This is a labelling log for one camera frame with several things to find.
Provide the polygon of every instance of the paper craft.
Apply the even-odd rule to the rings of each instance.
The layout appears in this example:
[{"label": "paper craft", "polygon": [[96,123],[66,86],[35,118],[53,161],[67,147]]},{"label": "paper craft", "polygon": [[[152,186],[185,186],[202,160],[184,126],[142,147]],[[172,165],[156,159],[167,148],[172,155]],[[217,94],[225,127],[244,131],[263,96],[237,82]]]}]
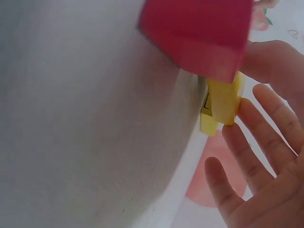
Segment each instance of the paper craft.
[{"label": "paper craft", "polygon": [[147,0],[139,29],[182,69],[232,83],[252,6],[252,0]]}]

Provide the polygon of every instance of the yellow sticky note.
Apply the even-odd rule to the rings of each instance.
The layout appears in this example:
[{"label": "yellow sticky note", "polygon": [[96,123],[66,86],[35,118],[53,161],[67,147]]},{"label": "yellow sticky note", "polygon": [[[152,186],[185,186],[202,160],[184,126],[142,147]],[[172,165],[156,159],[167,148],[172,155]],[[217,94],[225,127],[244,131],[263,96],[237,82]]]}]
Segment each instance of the yellow sticky note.
[{"label": "yellow sticky note", "polygon": [[238,72],[231,84],[207,79],[207,85],[214,121],[233,125],[244,91],[245,76]]},{"label": "yellow sticky note", "polygon": [[212,117],[211,100],[207,91],[204,104],[200,110],[199,130],[209,136],[214,136],[218,129],[218,122]]}]

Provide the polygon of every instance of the green leaf print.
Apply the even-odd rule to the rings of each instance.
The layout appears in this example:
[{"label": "green leaf print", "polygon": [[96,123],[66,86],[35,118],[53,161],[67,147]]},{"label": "green leaf print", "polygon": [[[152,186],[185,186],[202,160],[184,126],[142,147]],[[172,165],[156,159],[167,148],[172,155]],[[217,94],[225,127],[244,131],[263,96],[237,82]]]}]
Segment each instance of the green leaf print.
[{"label": "green leaf print", "polygon": [[266,19],[267,19],[269,25],[273,25],[273,23],[271,22],[271,20],[268,17],[266,17]]}]

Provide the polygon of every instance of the red paper box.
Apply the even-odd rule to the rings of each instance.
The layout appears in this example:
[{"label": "red paper box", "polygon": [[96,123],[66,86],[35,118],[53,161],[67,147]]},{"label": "red paper box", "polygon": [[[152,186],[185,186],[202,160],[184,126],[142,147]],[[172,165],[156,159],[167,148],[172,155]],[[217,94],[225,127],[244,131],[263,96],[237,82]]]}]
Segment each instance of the red paper box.
[{"label": "red paper box", "polygon": [[182,69],[231,83],[252,7],[253,0],[147,0],[139,28]]}]

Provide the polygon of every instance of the hand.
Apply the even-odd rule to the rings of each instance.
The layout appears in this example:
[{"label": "hand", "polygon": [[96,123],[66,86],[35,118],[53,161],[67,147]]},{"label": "hand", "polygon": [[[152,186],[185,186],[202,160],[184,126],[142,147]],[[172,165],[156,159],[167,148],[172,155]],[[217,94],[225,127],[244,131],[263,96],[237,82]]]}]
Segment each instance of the hand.
[{"label": "hand", "polygon": [[279,0],[260,0],[255,1],[253,6],[255,9],[267,9],[273,8],[279,3]]},{"label": "hand", "polygon": [[240,198],[229,184],[222,165],[208,158],[205,172],[217,207],[229,228],[304,227],[304,56],[281,41],[252,43],[241,71],[266,85],[254,87],[255,98],[288,142],[261,113],[242,99],[238,116],[251,131],[277,177],[274,178],[251,150],[237,124],[224,126],[223,135],[253,193]]}]

